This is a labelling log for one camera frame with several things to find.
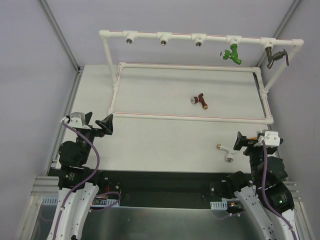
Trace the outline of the white water faucet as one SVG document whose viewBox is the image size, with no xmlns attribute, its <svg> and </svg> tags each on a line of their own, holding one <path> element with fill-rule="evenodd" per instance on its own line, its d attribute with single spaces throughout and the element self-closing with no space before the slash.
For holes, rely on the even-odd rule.
<svg viewBox="0 0 320 240">
<path fill-rule="evenodd" d="M 218 144 L 217 149 L 225 152 L 225 161 L 227 163 L 232 163 L 234 161 L 234 156 L 239 153 L 238 150 L 233 150 L 232 148 L 223 146 L 222 144 Z"/>
</svg>

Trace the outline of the white PVC pipe frame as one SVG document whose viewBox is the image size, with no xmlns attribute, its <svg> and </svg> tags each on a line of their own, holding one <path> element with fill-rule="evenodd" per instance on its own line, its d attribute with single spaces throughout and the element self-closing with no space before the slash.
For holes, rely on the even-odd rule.
<svg viewBox="0 0 320 240">
<path fill-rule="evenodd" d="M 99 36 L 104 48 L 104 54 L 109 68 L 109 74 L 112 79 L 113 93 L 109 112 L 113 113 L 117 94 L 119 91 L 121 74 L 124 68 L 139 69 L 164 69 L 164 70 L 188 70 L 188 71 L 214 71 L 214 72 L 233 72 L 233 73 L 252 73 L 257 77 L 258 92 L 261 100 L 262 109 L 264 110 L 264 118 L 243 118 L 243 117 L 215 117 L 215 116 L 191 116 L 191 115 L 168 115 L 153 113 L 129 113 L 115 112 L 116 117 L 120 118 L 141 118 L 141 119 L 163 119 L 178 121 L 198 121 L 198 122 L 222 122 L 222 123 L 242 123 L 242 124 L 262 124 L 271 125 L 274 118 L 268 102 L 268 92 L 279 78 L 281 73 L 287 67 L 286 63 L 282 63 L 273 74 L 269 82 L 264 85 L 261 70 L 259 67 L 246 66 L 209 66 L 209 65 L 181 65 L 181 64 L 153 64 L 153 63 L 128 63 L 120 62 L 118 69 L 114 70 L 111 52 L 108 45 L 109 38 L 123 38 L 126 43 L 131 45 L 136 39 L 157 39 L 162 46 L 168 44 L 170 40 L 182 40 L 194 42 L 196 47 L 200 47 L 204 42 L 221 42 L 227 43 L 229 47 L 232 44 L 250 44 L 259 45 L 265 51 L 265 48 L 271 47 L 272 53 L 283 51 L 288 53 L 289 62 L 304 44 L 303 39 L 276 39 L 274 37 L 243 37 L 240 35 L 212 35 L 205 33 L 172 33 L 172 32 L 140 32 L 134 30 L 125 31 L 109 31 L 100 30 Z"/>
</svg>

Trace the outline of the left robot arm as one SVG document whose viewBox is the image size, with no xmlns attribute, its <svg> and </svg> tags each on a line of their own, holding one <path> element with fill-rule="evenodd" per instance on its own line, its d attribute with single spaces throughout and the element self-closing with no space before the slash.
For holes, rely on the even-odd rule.
<svg viewBox="0 0 320 240">
<path fill-rule="evenodd" d="M 65 141 L 58 149 L 58 201 L 49 240 L 79 240 L 96 195 L 105 191 L 106 183 L 98 170 L 100 155 L 95 138 L 113 134 L 113 114 L 90 124 L 92 112 L 73 112 L 61 119 L 66 129 L 76 134 L 75 141 Z"/>
</svg>

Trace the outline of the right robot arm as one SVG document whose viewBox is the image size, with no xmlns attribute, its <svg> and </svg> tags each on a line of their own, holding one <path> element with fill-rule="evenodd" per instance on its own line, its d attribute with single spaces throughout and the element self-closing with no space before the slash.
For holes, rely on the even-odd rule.
<svg viewBox="0 0 320 240">
<path fill-rule="evenodd" d="M 251 179 L 242 171 L 234 172 L 214 187 L 214 193 L 222 199 L 236 198 L 261 240 L 298 239 L 294 198 L 284 183 L 288 174 L 283 159 L 274 156 L 282 143 L 278 132 L 263 130 L 252 138 L 239 132 L 233 148 L 217 145 L 228 163 L 242 148 L 249 157 Z"/>
</svg>

